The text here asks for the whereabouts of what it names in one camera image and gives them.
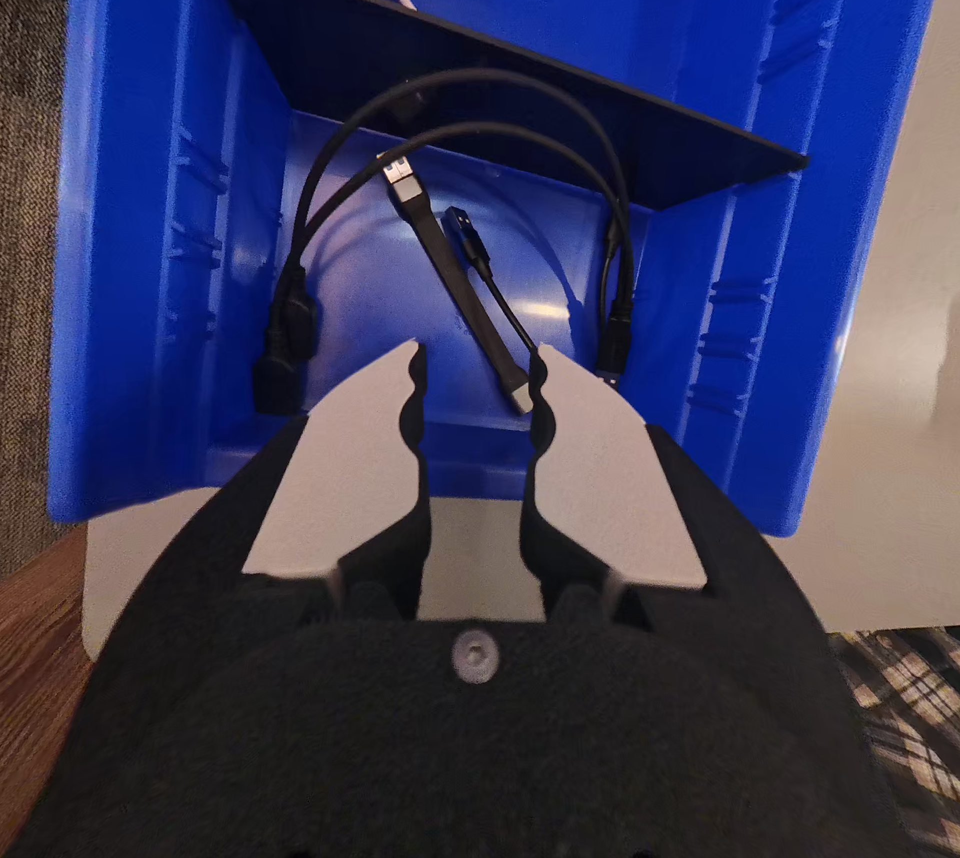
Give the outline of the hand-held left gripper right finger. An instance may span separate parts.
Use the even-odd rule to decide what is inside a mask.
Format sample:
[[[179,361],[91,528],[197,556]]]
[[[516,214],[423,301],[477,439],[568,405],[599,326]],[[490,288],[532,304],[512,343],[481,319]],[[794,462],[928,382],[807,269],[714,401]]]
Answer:
[[[549,344],[531,357],[533,455],[519,549],[550,612],[584,585],[614,615],[629,589],[699,593],[708,576],[642,416]]]

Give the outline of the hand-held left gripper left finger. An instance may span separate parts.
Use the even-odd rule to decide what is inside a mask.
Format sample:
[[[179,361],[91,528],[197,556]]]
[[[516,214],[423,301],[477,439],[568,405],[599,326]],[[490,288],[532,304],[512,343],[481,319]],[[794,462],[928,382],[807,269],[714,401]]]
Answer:
[[[342,600],[376,584],[417,618],[431,548],[426,387],[425,347],[409,339],[313,406],[243,574],[333,581]]]

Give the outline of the blue plastic bin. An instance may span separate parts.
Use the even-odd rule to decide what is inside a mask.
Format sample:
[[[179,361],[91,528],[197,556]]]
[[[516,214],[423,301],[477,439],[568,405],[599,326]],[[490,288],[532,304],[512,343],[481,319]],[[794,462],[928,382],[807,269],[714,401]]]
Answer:
[[[620,391],[793,535],[932,0],[69,0],[49,510],[220,485],[306,172],[461,26],[574,66],[633,184]]]

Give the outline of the person's plaid shirt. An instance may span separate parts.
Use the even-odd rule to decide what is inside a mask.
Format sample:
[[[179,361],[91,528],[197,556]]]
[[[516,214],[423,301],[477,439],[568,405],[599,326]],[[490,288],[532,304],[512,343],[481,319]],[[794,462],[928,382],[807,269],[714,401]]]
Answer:
[[[925,792],[957,804],[958,626],[828,637],[881,758]]]

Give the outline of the black bin divider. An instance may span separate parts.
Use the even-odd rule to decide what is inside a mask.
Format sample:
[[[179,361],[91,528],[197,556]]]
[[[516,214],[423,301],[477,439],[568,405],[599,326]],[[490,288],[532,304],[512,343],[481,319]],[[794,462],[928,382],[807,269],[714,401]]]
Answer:
[[[581,115],[515,73],[557,88],[598,122],[632,204],[654,211],[806,169],[810,157],[690,108],[385,0],[227,0],[285,99],[346,121],[380,93],[401,96],[366,128],[409,137],[483,119],[546,134],[611,176]]]

